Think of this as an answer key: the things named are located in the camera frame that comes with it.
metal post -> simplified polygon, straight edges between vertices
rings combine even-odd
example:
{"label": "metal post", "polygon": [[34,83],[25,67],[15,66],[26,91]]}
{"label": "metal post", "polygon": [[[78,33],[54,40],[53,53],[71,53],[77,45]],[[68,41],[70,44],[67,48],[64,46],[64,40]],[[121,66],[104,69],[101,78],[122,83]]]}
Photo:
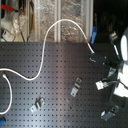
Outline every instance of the metal post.
{"label": "metal post", "polygon": [[[61,0],[55,0],[55,22],[61,19]],[[61,23],[54,27],[54,42],[61,42]]]}
{"label": "metal post", "polygon": [[[58,20],[58,0],[55,0],[55,22]],[[54,27],[54,42],[58,42],[58,24]]]}
{"label": "metal post", "polygon": [[[61,19],[61,0],[58,0],[58,20]],[[61,42],[61,22],[58,23],[58,42]]]}

white cable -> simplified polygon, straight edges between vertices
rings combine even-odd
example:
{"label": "white cable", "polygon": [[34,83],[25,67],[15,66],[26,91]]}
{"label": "white cable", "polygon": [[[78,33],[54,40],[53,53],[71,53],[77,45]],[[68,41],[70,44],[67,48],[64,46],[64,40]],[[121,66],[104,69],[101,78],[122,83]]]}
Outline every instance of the white cable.
{"label": "white cable", "polygon": [[4,112],[0,112],[0,115],[6,114],[9,109],[11,108],[11,104],[12,104],[12,88],[11,88],[11,84],[7,78],[7,76],[5,74],[3,74],[3,78],[7,81],[8,85],[9,85],[9,90],[10,90],[10,103],[8,105],[8,108],[4,111]]}
{"label": "white cable", "polygon": [[[40,63],[40,68],[39,68],[39,71],[38,71],[38,73],[37,73],[37,75],[35,77],[33,77],[33,78],[27,78],[27,77],[21,75],[20,73],[14,71],[12,69],[9,69],[9,68],[0,68],[0,71],[9,71],[9,72],[12,72],[12,73],[20,76],[21,78],[23,78],[23,79],[25,79],[27,81],[33,81],[33,80],[35,80],[40,75],[40,72],[41,72],[41,69],[42,69],[43,60],[44,60],[44,49],[45,49],[45,43],[46,43],[47,35],[48,35],[48,33],[49,33],[49,31],[51,30],[52,27],[54,27],[56,24],[58,24],[59,22],[62,22],[62,21],[69,21],[69,22],[75,24],[80,29],[80,31],[82,32],[85,40],[87,40],[87,37],[85,36],[83,30],[81,29],[81,27],[76,22],[74,22],[72,20],[69,20],[69,19],[61,19],[61,20],[58,20],[53,25],[51,25],[51,27],[47,30],[47,32],[45,34],[44,43],[43,43],[43,49],[42,49],[42,59],[41,59],[41,63]],[[94,51],[92,50],[90,44],[89,43],[87,43],[87,44],[88,44],[88,47],[89,47],[90,51],[92,53],[94,53]]]}

wire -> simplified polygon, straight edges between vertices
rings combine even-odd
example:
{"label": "wire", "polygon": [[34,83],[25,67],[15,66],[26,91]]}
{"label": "wire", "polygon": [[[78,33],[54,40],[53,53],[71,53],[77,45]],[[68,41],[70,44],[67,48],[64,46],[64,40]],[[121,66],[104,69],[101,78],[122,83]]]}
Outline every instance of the wire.
{"label": "wire", "polygon": [[23,42],[25,42],[25,39],[24,39],[24,36],[23,36],[23,33],[22,33],[22,31],[21,31],[21,36],[22,36],[22,39],[23,39]]}
{"label": "wire", "polygon": [[51,25],[51,27],[47,30],[47,32],[45,34],[44,43],[43,43],[43,49],[42,49],[42,59],[41,59],[41,63],[40,63],[40,68],[39,68],[38,73],[37,73],[37,75],[35,77],[33,77],[33,78],[27,78],[27,77],[21,75],[20,73],[14,71],[12,69],[9,69],[9,68],[0,68],[0,71],[9,71],[9,72],[12,72],[12,73],[20,76],[21,78],[23,78],[23,79],[25,79],[27,81],[33,81],[33,80],[35,80],[40,75],[40,72],[41,72],[41,69],[42,69],[43,60],[44,60],[45,43],[46,43],[46,38],[48,36],[48,33],[49,33],[49,31],[51,30],[52,27],[54,27],[56,24],[58,24],[59,22],[62,22],[62,21],[69,21],[69,22],[72,22],[73,24],[75,24],[81,30],[81,32],[82,32],[85,40],[87,41],[87,44],[88,44],[88,47],[89,47],[90,51],[92,53],[94,53],[94,51],[92,50],[90,44],[88,43],[87,37],[85,36],[85,34],[84,34],[83,30],[81,29],[81,27],[76,22],[74,22],[72,20],[69,20],[69,19],[61,19],[61,20],[56,21],[53,25]]}
{"label": "wire", "polygon": [[[35,79],[40,75],[40,72],[41,72],[41,69],[42,69],[43,60],[44,60],[45,43],[46,43],[46,39],[47,39],[48,33],[49,33],[49,31],[51,30],[52,27],[54,27],[56,24],[58,24],[59,22],[62,22],[62,21],[69,21],[69,22],[75,24],[75,25],[81,30],[81,32],[82,32],[82,34],[83,34],[83,36],[84,36],[84,38],[85,38],[85,40],[86,40],[86,42],[87,42],[87,45],[88,45],[90,51],[91,51],[92,53],[94,53],[94,51],[92,50],[92,48],[91,48],[91,46],[90,46],[90,44],[89,44],[89,42],[88,42],[88,40],[87,40],[87,37],[86,37],[86,35],[84,34],[84,32],[83,32],[83,30],[81,29],[81,27],[80,27],[76,22],[74,22],[74,21],[72,21],[72,20],[69,20],[69,19],[61,19],[61,20],[58,20],[57,22],[55,22],[53,25],[51,25],[51,27],[47,30],[47,32],[46,32],[46,34],[45,34],[44,43],[43,43],[43,49],[42,49],[42,59],[41,59],[41,63],[40,63],[40,68],[39,68],[38,73],[37,73],[37,75],[36,75],[35,77],[33,77],[33,78],[27,78],[27,77],[21,75],[20,73],[14,71],[14,70],[12,70],[12,69],[9,69],[9,68],[0,68],[0,71],[9,71],[9,72],[12,72],[12,73],[14,73],[14,74],[20,76],[21,78],[23,78],[23,79],[25,79],[25,80],[27,80],[27,81],[33,81],[33,80],[35,80]],[[5,113],[7,113],[7,112],[9,111],[9,109],[10,109],[10,107],[11,107],[11,103],[12,103],[12,89],[11,89],[11,84],[10,84],[10,82],[9,82],[9,80],[8,80],[8,78],[6,77],[5,74],[3,75],[3,77],[7,80],[8,85],[9,85],[9,89],[10,89],[10,103],[9,103],[9,106],[8,106],[7,110],[6,110],[5,112],[1,112],[0,114],[5,114]]]}
{"label": "wire", "polygon": [[11,84],[10,84],[9,79],[7,78],[7,76],[5,74],[3,74],[3,78],[7,81],[8,85],[9,85],[10,103],[8,105],[8,108],[4,112],[0,112],[0,115],[6,114],[9,111],[9,109],[11,108],[11,104],[12,104],[12,88],[11,88]]}
{"label": "wire", "polygon": [[113,83],[120,83],[120,84],[122,84],[128,90],[128,87],[123,82],[121,82],[120,80],[115,80],[115,81],[107,82],[107,84],[113,84]]}
{"label": "wire", "polygon": [[7,40],[5,40],[3,37],[1,37],[1,39],[3,39],[5,42],[7,42]]}

optical breadboard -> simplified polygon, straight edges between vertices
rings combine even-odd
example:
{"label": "optical breadboard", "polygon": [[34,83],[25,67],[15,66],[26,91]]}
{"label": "optical breadboard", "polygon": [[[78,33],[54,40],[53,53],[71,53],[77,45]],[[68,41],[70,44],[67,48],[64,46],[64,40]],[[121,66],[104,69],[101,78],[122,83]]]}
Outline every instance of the optical breadboard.
{"label": "optical breadboard", "polygon": [[[34,77],[40,66],[43,43],[0,43],[0,68],[6,67]],[[95,44],[96,53],[117,59],[111,44]],[[12,85],[13,102],[4,115],[1,128],[124,128],[128,126],[128,111],[119,111],[108,121],[101,112],[108,104],[111,88],[97,90],[95,82],[108,75],[109,67],[90,61],[87,44],[46,43],[44,63],[39,77],[25,81],[5,72]],[[0,72],[0,111],[9,104],[9,88]],[[71,96],[76,78],[82,84],[76,96]],[[45,105],[35,113],[30,108],[43,98]]]}

metal bracket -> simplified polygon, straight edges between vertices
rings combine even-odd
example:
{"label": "metal bracket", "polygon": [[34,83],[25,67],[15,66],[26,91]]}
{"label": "metal bracket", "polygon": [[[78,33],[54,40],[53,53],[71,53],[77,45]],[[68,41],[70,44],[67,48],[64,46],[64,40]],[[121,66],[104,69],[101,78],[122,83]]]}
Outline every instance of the metal bracket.
{"label": "metal bracket", "polygon": [[41,107],[42,107],[42,105],[44,105],[45,104],[45,101],[44,101],[44,99],[43,98],[41,98],[40,100],[38,100],[31,108],[30,108],[30,110],[31,110],[31,112],[32,113],[35,113],[37,110],[39,110]]}
{"label": "metal bracket", "polygon": [[76,83],[74,84],[74,88],[71,91],[71,96],[75,97],[77,92],[79,91],[80,85],[82,84],[82,80],[80,78],[76,78]]}
{"label": "metal bracket", "polygon": [[101,113],[101,119],[104,119],[105,121],[107,121],[108,119],[110,119],[111,117],[115,116],[115,114],[119,111],[119,106],[115,105],[113,106],[111,109],[109,109],[108,111],[103,111]]}

